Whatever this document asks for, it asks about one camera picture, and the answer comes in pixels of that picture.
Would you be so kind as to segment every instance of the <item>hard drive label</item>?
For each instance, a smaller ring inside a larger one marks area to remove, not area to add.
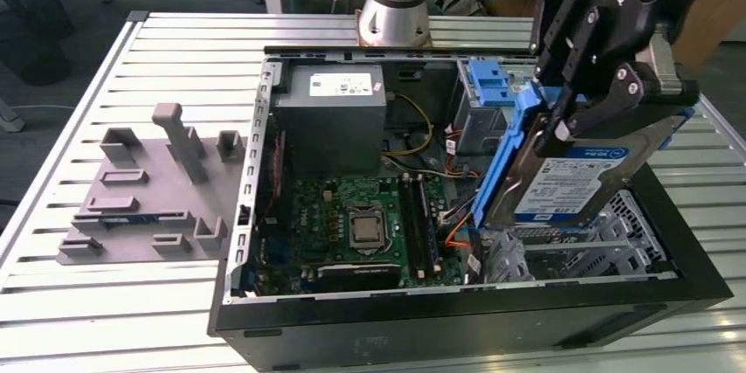
[[[572,148],[566,157],[547,158],[516,208],[520,221],[571,218],[602,188],[599,176],[623,162],[626,148]]]

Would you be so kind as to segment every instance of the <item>black trash bin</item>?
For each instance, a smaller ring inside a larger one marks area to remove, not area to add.
[[[23,0],[0,0],[0,61],[32,86],[49,85],[69,74],[69,62],[56,39],[71,29],[61,25],[59,31],[53,30],[51,15],[44,16],[28,9]]]
[[[72,35],[75,26],[60,0],[19,0],[41,26],[43,37],[60,40]]]

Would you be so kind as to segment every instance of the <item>blue drive bracket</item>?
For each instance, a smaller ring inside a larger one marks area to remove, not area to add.
[[[680,129],[680,126],[684,125],[684,123],[688,121],[688,119],[694,114],[695,114],[695,109],[692,107],[683,108],[679,111],[678,115],[682,115],[684,119],[680,121],[680,124],[674,128],[674,133],[663,141],[663,143],[658,147],[658,150],[663,150],[667,147],[667,144],[671,143],[671,139],[674,138],[674,134],[676,133],[676,131]]]
[[[474,223],[476,227],[482,226],[484,209],[490,205],[490,198],[492,193],[499,187],[498,182],[503,179],[503,175],[511,167],[511,158],[515,152],[520,149],[523,141],[526,140],[526,133],[523,132],[524,122],[531,114],[531,109],[538,107],[542,103],[542,97],[536,85],[527,83],[515,95],[515,102],[512,104],[512,121],[504,136],[502,138],[500,146],[494,155],[487,175],[482,182],[482,188],[476,192],[476,198],[471,206],[474,215]]]
[[[468,60],[468,76],[479,93],[483,107],[511,107],[515,95],[508,84],[508,73],[494,60]]]

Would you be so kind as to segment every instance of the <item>yellow cable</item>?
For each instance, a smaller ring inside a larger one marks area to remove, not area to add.
[[[427,148],[427,146],[430,145],[430,140],[432,139],[432,124],[430,123],[430,118],[428,115],[424,114],[424,111],[422,110],[422,108],[419,107],[419,105],[415,103],[414,100],[410,99],[410,97],[407,97],[406,95],[402,95],[400,93],[395,94],[396,98],[402,98],[403,100],[406,100],[412,106],[414,108],[418,110],[419,115],[422,115],[422,119],[424,120],[424,122],[428,124],[428,136],[424,139],[424,142],[414,149],[410,150],[398,150],[398,151],[392,151],[392,152],[383,152],[384,156],[406,156],[406,155],[414,155],[415,153],[420,152],[422,150],[424,150]]]

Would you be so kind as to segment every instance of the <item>white table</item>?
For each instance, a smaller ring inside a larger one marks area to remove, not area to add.
[[[431,22],[439,46],[527,44],[528,19]],[[263,47],[352,45],[354,28],[349,17],[159,13],[124,25],[0,237],[4,373],[251,371],[205,335],[215,261],[60,266],[57,244],[96,174],[96,142],[108,127],[163,137],[149,123],[152,105],[177,101],[201,136],[225,129],[247,133]],[[706,100],[699,113],[650,164],[735,297],[599,349],[383,366],[388,371],[746,369],[746,149]]]

